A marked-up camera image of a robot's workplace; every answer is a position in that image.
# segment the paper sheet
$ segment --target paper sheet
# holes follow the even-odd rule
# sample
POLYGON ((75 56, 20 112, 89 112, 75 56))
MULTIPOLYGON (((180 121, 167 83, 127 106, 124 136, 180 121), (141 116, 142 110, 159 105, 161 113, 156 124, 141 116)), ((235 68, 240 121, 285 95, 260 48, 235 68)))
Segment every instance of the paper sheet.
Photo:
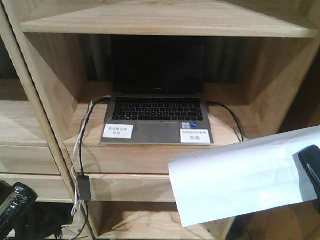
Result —
POLYGON ((182 226, 317 199, 296 157, 310 145, 320 147, 320 126, 173 158, 169 173, 182 226))

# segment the white label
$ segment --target white label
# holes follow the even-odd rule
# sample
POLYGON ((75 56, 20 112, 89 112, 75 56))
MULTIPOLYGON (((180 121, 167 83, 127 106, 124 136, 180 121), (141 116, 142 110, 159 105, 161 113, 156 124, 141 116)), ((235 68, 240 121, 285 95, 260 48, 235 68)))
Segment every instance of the white label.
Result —
POLYGON ((191 128, 189 122, 182 122, 181 126, 182 126, 183 129, 190 129, 191 128))
POLYGON ((180 129, 181 143, 209 144, 210 137, 207 129, 180 129))
POLYGON ((133 129, 133 125, 106 124, 102 136, 113 139, 131 139, 133 129))

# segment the wooden shelving unit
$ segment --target wooden shelving unit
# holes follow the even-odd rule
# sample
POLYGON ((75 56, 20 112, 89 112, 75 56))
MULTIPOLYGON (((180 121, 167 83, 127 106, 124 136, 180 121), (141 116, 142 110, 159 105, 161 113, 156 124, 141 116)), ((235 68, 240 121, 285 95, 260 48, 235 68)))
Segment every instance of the wooden shelving unit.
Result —
MULTIPOLYGON (((277 133, 320 45, 318 1, 2 1, 54 133, 49 146, 68 167, 87 103, 112 92, 110 83, 86 78, 78 34, 254 37, 243 81, 205 86, 207 100, 238 115, 248 139, 277 133)), ((110 145, 100 143, 107 107, 96 106, 83 142, 95 237, 223 239, 233 218, 182 228, 168 163, 238 142, 229 113, 210 108, 211 146, 110 145)))
MULTIPOLYGON (((1 38, 20 79, 0 79, 0 180, 29 186, 37 193, 37 202, 71 204, 74 192, 62 167, 65 162, 59 161, 60 149, 53 144, 48 119, 3 11, 1 5, 1 38)), ((63 233, 71 238, 77 231, 74 227, 63 233)), ((87 228, 81 236, 92 239, 87 228)))

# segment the laptop screen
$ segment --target laptop screen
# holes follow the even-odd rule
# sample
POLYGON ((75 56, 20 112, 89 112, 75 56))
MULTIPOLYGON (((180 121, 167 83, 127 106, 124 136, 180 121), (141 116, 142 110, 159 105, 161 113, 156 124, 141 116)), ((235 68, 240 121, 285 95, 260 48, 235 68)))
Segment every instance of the laptop screen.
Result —
POLYGON ((203 90, 206 37, 112 35, 113 89, 133 94, 203 90))

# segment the label with chinese text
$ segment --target label with chinese text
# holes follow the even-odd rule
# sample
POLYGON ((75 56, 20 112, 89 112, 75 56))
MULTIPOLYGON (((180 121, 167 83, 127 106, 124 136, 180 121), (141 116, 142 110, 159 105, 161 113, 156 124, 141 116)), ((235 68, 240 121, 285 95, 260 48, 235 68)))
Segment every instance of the label with chinese text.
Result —
POLYGON ((133 125, 106 124, 102 136, 113 139, 131 139, 133 129, 133 125))
POLYGON ((209 144, 210 136, 207 129, 180 129, 181 143, 209 144))

